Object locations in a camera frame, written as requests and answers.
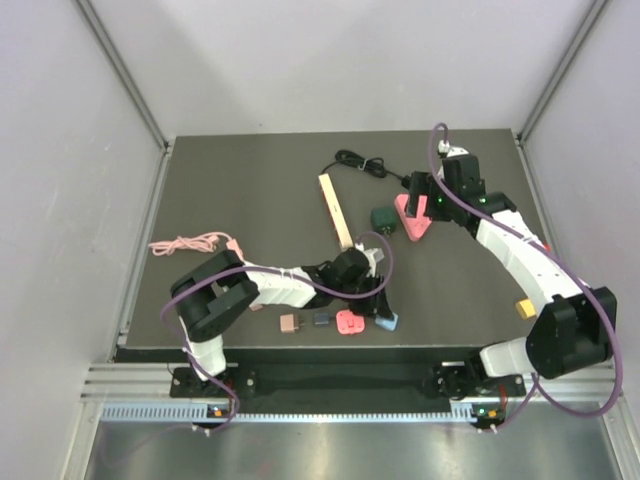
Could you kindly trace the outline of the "blue plug adapter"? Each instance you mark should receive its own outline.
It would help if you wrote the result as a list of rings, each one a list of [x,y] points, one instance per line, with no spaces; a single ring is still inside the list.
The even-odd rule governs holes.
[[[398,315],[396,313],[393,313],[390,317],[377,316],[375,318],[375,324],[385,331],[393,332],[397,328],[398,320]]]

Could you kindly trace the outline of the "small pink usb plug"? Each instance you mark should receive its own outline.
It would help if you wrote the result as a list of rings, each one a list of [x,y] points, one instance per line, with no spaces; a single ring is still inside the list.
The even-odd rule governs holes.
[[[341,335],[357,335],[366,328],[365,318],[351,312],[341,310],[336,314],[336,327]]]

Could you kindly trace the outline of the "pink triangular socket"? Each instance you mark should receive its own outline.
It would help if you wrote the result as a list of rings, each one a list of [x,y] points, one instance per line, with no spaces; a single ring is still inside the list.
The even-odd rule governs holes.
[[[399,194],[394,200],[394,206],[408,238],[413,242],[417,242],[424,236],[432,223],[431,218],[426,215],[428,197],[426,195],[419,197],[418,210],[415,217],[409,217],[405,211],[408,200],[408,194]]]

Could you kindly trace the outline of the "dark green cube socket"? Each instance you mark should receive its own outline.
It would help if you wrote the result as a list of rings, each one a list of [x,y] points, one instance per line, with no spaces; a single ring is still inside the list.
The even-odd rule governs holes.
[[[393,234],[398,226],[396,209],[390,205],[372,209],[370,213],[370,224],[372,230],[378,234]]]

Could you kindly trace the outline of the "small purple grey plug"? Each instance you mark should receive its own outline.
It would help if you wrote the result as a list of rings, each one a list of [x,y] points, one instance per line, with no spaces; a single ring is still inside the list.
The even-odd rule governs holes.
[[[331,320],[332,320],[331,315],[326,312],[316,312],[313,316],[313,324],[316,327],[329,326],[331,323]]]

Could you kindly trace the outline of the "beige power strip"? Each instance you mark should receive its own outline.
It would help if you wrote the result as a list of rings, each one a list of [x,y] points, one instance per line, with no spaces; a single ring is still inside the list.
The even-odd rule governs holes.
[[[318,181],[337,235],[340,249],[345,251],[352,248],[354,246],[353,239],[329,174],[324,173],[319,175]]]

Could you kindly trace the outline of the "small pink plug adapter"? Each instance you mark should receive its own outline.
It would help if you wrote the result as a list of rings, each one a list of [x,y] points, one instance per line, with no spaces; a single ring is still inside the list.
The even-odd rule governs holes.
[[[297,313],[283,314],[279,317],[279,330],[282,334],[300,333],[306,325],[306,317]]]

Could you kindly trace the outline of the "yellow orange plug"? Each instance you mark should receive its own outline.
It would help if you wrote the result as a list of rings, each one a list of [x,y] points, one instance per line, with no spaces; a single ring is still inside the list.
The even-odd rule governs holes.
[[[536,317],[536,310],[530,299],[523,299],[515,304],[519,316],[524,320],[532,320]]]

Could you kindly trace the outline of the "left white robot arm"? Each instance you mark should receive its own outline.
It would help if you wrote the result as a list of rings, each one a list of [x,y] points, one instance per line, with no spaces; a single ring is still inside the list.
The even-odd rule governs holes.
[[[347,304],[339,326],[370,318],[393,330],[398,316],[389,306],[388,279],[378,272],[384,258],[379,248],[356,245],[333,261],[295,268],[265,267],[224,250],[183,276],[170,287],[171,302],[186,336],[187,352],[196,365],[192,384],[205,396],[226,387],[227,362],[223,333],[246,310],[283,305],[314,310],[339,299]]]

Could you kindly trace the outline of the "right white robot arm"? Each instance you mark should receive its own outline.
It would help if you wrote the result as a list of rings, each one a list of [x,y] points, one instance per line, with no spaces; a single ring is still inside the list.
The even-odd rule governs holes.
[[[470,354],[464,362],[469,388],[487,396],[507,376],[534,373],[555,379],[611,359],[607,330],[616,320],[614,294],[573,280],[551,259],[515,204],[502,192],[487,192],[476,156],[446,140],[439,142],[437,153],[438,172],[414,172],[404,182],[407,215],[418,216],[418,201],[426,197],[426,217],[464,228],[511,275],[535,314],[527,336]]]

